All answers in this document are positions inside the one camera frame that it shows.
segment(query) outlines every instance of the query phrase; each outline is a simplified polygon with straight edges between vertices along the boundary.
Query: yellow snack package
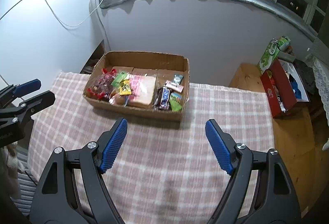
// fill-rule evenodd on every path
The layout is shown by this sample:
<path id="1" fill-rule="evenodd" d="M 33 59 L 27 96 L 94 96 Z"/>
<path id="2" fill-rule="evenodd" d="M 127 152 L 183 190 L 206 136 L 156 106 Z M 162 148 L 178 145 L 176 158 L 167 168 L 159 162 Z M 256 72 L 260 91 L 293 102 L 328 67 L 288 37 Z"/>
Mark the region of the yellow snack package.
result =
<path id="1" fill-rule="evenodd" d="M 128 79 L 124 79 L 120 82 L 119 95 L 131 95 L 131 88 Z"/>

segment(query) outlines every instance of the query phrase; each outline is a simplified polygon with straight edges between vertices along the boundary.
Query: green snack package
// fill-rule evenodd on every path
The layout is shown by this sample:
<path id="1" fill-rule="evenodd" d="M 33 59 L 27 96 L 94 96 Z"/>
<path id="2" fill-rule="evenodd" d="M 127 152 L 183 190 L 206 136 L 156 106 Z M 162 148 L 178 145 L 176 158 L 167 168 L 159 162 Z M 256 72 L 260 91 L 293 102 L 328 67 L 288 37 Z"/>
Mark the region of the green snack package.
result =
<path id="1" fill-rule="evenodd" d="M 171 110 L 172 110 L 173 112 L 181 111 L 182 106 L 181 106 L 179 103 L 177 103 L 177 102 L 176 102 L 175 100 L 173 100 L 172 98 L 170 98 L 169 102 L 170 102 L 170 105 L 171 105 Z"/>
<path id="2" fill-rule="evenodd" d="M 113 80 L 111 85 L 115 88 L 119 88 L 120 82 L 124 80 L 127 77 L 127 75 L 128 75 L 127 72 L 120 72 Z"/>
<path id="3" fill-rule="evenodd" d="M 278 41 L 276 39 L 272 39 L 268 44 L 263 56 L 261 57 L 261 60 L 257 64 L 261 74 L 263 74 L 264 71 L 271 66 L 279 52 L 280 50 L 278 48 Z"/>
<path id="4" fill-rule="evenodd" d="M 284 51 L 290 45 L 290 39 L 288 37 L 282 36 L 278 40 L 278 48 L 280 51 Z"/>
<path id="5" fill-rule="evenodd" d="M 170 94 L 170 99 L 173 99 L 175 100 L 177 103 L 181 103 L 181 100 L 182 100 L 182 96 L 178 93 L 171 93 Z"/>

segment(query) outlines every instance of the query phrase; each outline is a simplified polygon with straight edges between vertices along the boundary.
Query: snack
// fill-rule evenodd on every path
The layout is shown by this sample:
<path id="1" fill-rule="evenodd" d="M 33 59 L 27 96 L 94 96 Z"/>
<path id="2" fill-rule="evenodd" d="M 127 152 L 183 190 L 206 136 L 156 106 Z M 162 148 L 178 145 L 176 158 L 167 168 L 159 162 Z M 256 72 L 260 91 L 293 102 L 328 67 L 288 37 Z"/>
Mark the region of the snack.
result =
<path id="1" fill-rule="evenodd" d="M 272 39 L 268 44 L 263 56 L 261 57 L 261 60 L 257 64 L 261 74 L 263 74 L 265 70 L 271 66 L 279 52 L 280 50 L 278 48 L 278 41 L 276 39 Z"/>
<path id="2" fill-rule="evenodd" d="M 120 95 L 131 95 L 131 88 L 130 88 L 128 79 L 124 79 L 120 82 L 119 94 Z"/>
<path id="3" fill-rule="evenodd" d="M 151 108 L 154 97 L 156 77 L 129 74 L 131 95 L 128 106 Z M 121 96 L 116 98 L 116 104 L 123 105 L 126 101 Z"/>
<path id="4" fill-rule="evenodd" d="M 182 106 L 180 104 L 181 99 L 182 97 L 178 93 L 170 94 L 169 102 L 170 102 L 171 110 L 173 112 L 181 111 L 182 109 Z"/>
<path id="5" fill-rule="evenodd" d="M 113 80 L 112 82 L 112 86 L 115 87 L 115 88 L 119 88 L 119 85 L 120 85 L 120 82 L 124 79 L 126 79 L 128 73 L 127 72 L 121 72 L 119 73 L 116 78 Z"/>
<path id="6" fill-rule="evenodd" d="M 269 76 L 269 79 L 270 79 L 271 84 L 272 84 L 272 86 L 273 86 L 273 89 L 274 89 L 274 91 L 275 91 L 275 95 L 276 95 L 276 98 L 278 99 L 278 102 L 279 102 L 279 105 L 280 105 L 281 111 L 282 111 L 282 112 L 285 112 L 286 109 L 285 109 L 285 107 L 284 107 L 284 105 L 283 105 L 283 102 L 282 102 L 282 100 L 281 100 L 280 93 L 279 93 L 279 90 L 278 90 L 278 88 L 277 88 L 277 86 L 276 86 L 276 83 L 275 83 L 275 81 L 274 81 L 274 77 L 273 77 L 273 75 L 272 75 L 272 72 L 271 72 L 271 70 L 266 70 L 266 72 L 267 72 L 267 74 L 268 74 L 268 76 Z"/>
<path id="7" fill-rule="evenodd" d="M 290 45 L 290 39 L 288 37 L 282 36 L 278 40 L 278 48 L 280 51 L 285 51 L 287 47 Z"/>
<path id="8" fill-rule="evenodd" d="M 178 93 L 171 93 L 170 98 L 175 100 L 177 103 L 181 103 L 182 96 Z"/>
<path id="9" fill-rule="evenodd" d="M 169 97 L 171 90 L 165 86 L 158 89 L 155 107 L 160 110 L 169 110 Z"/>
<path id="10" fill-rule="evenodd" d="M 108 101 L 113 92 L 111 83 L 116 77 L 116 70 L 112 69 L 108 72 L 106 69 L 102 69 L 102 73 L 103 74 L 87 89 L 87 94 L 90 98 Z"/>
<path id="11" fill-rule="evenodd" d="M 166 81 L 166 87 L 167 88 L 171 88 L 174 91 L 179 92 L 179 93 L 181 93 L 183 91 L 183 88 L 184 88 L 182 85 L 173 83 L 173 82 L 171 82 L 169 80 Z"/>
<path id="12" fill-rule="evenodd" d="M 176 84 L 180 84 L 182 82 L 182 79 L 183 79 L 183 75 L 175 74 L 172 82 Z"/>

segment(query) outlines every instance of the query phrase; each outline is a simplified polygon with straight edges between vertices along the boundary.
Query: red box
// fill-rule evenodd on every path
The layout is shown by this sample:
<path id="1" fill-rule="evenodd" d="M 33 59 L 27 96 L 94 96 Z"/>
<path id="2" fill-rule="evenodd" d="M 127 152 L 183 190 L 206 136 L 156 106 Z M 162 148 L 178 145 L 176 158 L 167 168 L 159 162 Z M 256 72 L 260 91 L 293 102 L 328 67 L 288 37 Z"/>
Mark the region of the red box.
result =
<path id="1" fill-rule="evenodd" d="M 276 97 L 276 92 L 268 76 L 268 73 L 264 72 L 261 75 L 261 81 L 269 100 L 272 117 L 279 117 L 282 115 L 290 114 L 294 111 L 294 108 L 304 105 L 306 102 L 310 101 L 303 86 L 302 80 L 300 79 L 300 76 L 292 63 L 276 59 L 270 66 L 269 70 L 272 72 L 272 76 L 276 83 L 277 89 L 279 90 L 280 98 L 283 102 L 284 108 L 286 109 L 286 111 L 281 110 L 280 103 Z M 296 99 L 285 70 L 287 70 L 296 80 L 298 89 L 301 91 L 302 99 Z"/>

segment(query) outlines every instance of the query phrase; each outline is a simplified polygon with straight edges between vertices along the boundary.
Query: silver screw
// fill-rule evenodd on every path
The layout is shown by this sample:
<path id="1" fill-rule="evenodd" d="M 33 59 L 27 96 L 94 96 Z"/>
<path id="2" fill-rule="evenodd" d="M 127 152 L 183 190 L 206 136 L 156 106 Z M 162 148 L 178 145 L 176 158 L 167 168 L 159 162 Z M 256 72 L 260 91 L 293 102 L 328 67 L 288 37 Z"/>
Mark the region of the silver screw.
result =
<path id="1" fill-rule="evenodd" d="M 55 154 L 59 154 L 61 152 L 61 147 L 57 147 L 54 150 Z"/>
<path id="2" fill-rule="evenodd" d="M 270 152 L 272 155 L 277 155 L 277 154 L 278 154 L 278 151 L 275 150 L 275 149 L 271 149 L 269 152 Z"/>
<path id="3" fill-rule="evenodd" d="M 239 143 L 237 143 L 237 144 L 236 144 L 236 146 L 237 146 L 237 148 L 238 148 L 238 149 L 240 149 L 240 150 L 243 150 L 243 149 L 245 149 L 245 148 L 246 148 L 246 145 L 245 145 L 245 144 L 243 144 L 243 143 L 240 143 L 240 142 L 239 142 Z"/>
<path id="4" fill-rule="evenodd" d="M 92 149 L 92 148 L 95 148 L 96 147 L 96 143 L 94 141 L 88 143 L 88 148 Z"/>

